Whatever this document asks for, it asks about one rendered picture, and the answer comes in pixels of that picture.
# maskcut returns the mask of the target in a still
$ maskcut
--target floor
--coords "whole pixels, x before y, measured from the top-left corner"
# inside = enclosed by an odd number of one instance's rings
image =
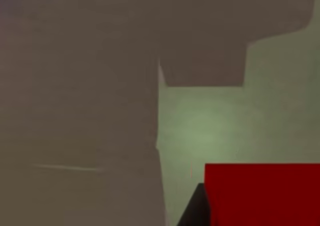
[[[247,53],[244,87],[169,88],[160,74],[161,154],[170,225],[204,164],[320,161],[320,0],[305,30]]]

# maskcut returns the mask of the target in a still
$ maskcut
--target brown surface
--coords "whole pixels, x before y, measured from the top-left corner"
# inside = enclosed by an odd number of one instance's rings
[[[238,86],[245,38],[287,31],[234,32],[231,1],[0,0],[1,225],[163,226],[158,57],[170,85]]]

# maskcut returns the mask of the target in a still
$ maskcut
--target green surface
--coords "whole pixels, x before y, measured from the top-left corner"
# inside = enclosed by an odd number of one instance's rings
[[[171,226],[205,163],[319,162],[320,0],[306,29],[248,48],[243,88],[168,88],[161,79],[159,119]]]

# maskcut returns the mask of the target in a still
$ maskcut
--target pale green floor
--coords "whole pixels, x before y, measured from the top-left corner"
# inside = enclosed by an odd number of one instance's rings
[[[170,226],[203,182],[205,163],[319,162],[319,117],[320,0],[307,29],[248,49],[243,88],[168,88],[161,76],[158,148]]]

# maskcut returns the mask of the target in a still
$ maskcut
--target red block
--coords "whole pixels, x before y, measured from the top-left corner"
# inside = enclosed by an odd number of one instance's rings
[[[206,164],[211,226],[319,226],[320,164]]]

